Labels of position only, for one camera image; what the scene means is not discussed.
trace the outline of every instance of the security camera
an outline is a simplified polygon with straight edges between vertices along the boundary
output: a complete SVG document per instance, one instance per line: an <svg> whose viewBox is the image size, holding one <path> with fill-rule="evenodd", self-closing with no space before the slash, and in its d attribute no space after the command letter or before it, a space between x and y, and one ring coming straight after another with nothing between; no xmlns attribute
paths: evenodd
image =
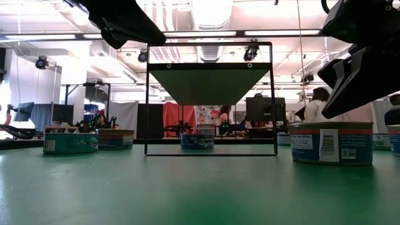
<svg viewBox="0 0 400 225"><path fill-rule="evenodd" d="M38 69L47 69L49 67L49 61L47 56L39 56L39 59L35 63Z"/></svg>
<svg viewBox="0 0 400 225"><path fill-rule="evenodd" d="M148 52L146 50L142 50L137 57L137 60L141 63L145 63L148 61Z"/></svg>
<svg viewBox="0 0 400 225"><path fill-rule="evenodd" d="M256 43L257 39L252 39L252 43ZM249 45L244 52L243 59L246 62L253 61L257 56L257 51L259 50L258 45Z"/></svg>

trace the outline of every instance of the white curtain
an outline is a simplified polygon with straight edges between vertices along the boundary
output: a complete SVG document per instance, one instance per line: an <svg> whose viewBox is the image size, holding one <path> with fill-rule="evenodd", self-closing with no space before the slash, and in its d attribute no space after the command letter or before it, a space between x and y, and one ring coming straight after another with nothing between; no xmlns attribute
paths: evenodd
<svg viewBox="0 0 400 225"><path fill-rule="evenodd" d="M110 102L109 117L117 117L116 124L121 129L132 129L135 131L134 138L136 139L136 131L138 126L138 102Z"/></svg>

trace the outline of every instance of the white pillar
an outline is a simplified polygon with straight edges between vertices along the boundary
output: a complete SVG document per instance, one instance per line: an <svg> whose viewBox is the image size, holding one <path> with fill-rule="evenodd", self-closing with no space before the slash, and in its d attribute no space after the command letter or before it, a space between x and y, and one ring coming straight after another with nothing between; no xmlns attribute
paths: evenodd
<svg viewBox="0 0 400 225"><path fill-rule="evenodd" d="M86 76L89 68L89 45L83 47L79 57L69 57L68 60L61 63L61 84L83 84L86 82ZM74 86L69 87L69 92L74 89ZM74 105L74 120L73 123L83 120L85 87L77 87L68 96L67 103ZM60 89L60 104L65 103L66 87Z"/></svg>

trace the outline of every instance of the white shirt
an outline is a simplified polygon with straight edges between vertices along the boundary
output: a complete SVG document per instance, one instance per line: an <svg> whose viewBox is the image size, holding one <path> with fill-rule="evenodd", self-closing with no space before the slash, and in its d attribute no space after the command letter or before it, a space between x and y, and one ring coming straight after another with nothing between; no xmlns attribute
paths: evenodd
<svg viewBox="0 0 400 225"><path fill-rule="evenodd" d="M339 122L342 121L342 116L336 116L332 119L326 119L322 111L326 105L326 102L320 100L311 101L304 112L306 122Z"/></svg>

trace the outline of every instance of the white wall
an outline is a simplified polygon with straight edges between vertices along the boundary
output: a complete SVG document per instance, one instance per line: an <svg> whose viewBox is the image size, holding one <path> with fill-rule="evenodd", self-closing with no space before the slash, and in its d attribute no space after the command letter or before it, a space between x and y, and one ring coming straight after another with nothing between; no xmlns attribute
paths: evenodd
<svg viewBox="0 0 400 225"><path fill-rule="evenodd" d="M7 74L4 76L4 82L9 85L11 91L11 102L9 103L17 106L19 98L21 98L21 103L48 104L53 101L53 89L54 102L58 103L61 83L60 74L57 73L56 85L54 85L53 70L37 69L33 62L18 57L12 49L6 51L5 68Z"/></svg>

